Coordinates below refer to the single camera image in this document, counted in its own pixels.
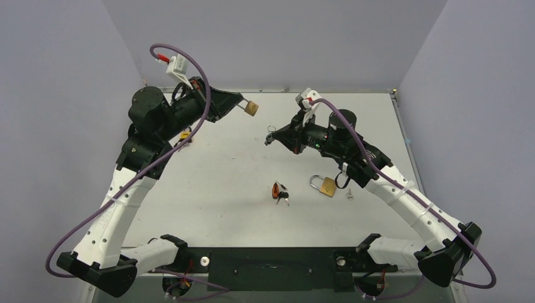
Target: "red cable connector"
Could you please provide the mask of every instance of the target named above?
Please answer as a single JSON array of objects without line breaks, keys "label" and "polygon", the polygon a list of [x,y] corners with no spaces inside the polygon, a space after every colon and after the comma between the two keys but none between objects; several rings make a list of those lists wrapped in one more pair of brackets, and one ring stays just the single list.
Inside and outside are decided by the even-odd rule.
[{"label": "red cable connector", "polygon": [[157,54],[158,56],[158,59],[163,61],[163,62],[166,62],[167,64],[169,64],[169,58],[168,57],[165,57],[164,55],[162,54]]}]

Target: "orange key tag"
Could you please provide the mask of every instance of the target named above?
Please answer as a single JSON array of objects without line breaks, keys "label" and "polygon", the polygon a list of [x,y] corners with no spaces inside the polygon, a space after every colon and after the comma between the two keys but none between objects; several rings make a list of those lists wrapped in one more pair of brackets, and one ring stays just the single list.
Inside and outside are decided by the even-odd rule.
[{"label": "orange key tag", "polygon": [[273,188],[271,189],[271,196],[273,199],[277,199],[279,197],[279,186],[277,182],[273,184]]}]

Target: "black mounting base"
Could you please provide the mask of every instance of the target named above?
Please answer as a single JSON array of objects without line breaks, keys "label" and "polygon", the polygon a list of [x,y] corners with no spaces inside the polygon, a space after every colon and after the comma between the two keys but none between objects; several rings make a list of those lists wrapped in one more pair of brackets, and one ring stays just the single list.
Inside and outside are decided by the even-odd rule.
[{"label": "black mounting base", "polygon": [[[353,273],[368,273],[382,266],[366,255],[357,253],[355,247],[188,247],[182,261],[163,268],[183,273],[191,259],[194,266],[190,273],[209,273],[209,282],[231,291],[331,288],[354,292]],[[210,259],[207,267],[200,262],[205,256]],[[343,266],[337,264],[340,258],[345,260]],[[396,266],[387,269],[396,270]]]}]

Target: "brass padlock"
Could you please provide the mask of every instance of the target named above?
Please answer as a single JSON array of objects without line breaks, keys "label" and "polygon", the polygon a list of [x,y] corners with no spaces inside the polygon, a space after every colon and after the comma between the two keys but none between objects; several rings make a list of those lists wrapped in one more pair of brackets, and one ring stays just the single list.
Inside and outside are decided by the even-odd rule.
[{"label": "brass padlock", "polygon": [[256,112],[258,110],[258,104],[254,103],[253,101],[247,101],[247,105],[245,106],[245,112],[248,113],[251,117],[254,117],[256,115]]},{"label": "brass padlock", "polygon": [[[321,187],[317,187],[312,183],[314,179],[323,180],[323,184],[321,184]],[[323,177],[321,175],[313,175],[312,177],[310,177],[310,186],[316,188],[317,190],[319,190],[320,193],[325,194],[329,197],[334,196],[334,192],[336,191],[336,184],[334,183],[334,180],[328,177]]]}]

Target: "white table surface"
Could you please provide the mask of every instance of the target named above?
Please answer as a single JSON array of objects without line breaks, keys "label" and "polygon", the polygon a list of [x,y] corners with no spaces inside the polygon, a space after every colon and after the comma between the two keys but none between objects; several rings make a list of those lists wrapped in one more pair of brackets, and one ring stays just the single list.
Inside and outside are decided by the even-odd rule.
[{"label": "white table surface", "polygon": [[[354,182],[333,198],[309,185],[311,175],[334,178],[332,159],[307,148],[294,155],[264,139],[269,125],[281,128],[297,113],[296,93],[245,93],[259,104],[255,117],[240,109],[216,124],[206,122],[193,144],[175,154],[143,201],[124,241],[139,246],[171,234],[191,247],[355,246],[371,233],[398,239],[420,238],[382,200]],[[356,130],[380,148],[407,179],[414,180],[404,139],[386,93],[326,93],[339,109],[357,115]],[[320,105],[316,123],[327,126],[330,110]],[[277,180],[290,193],[290,207],[275,206]]]}]

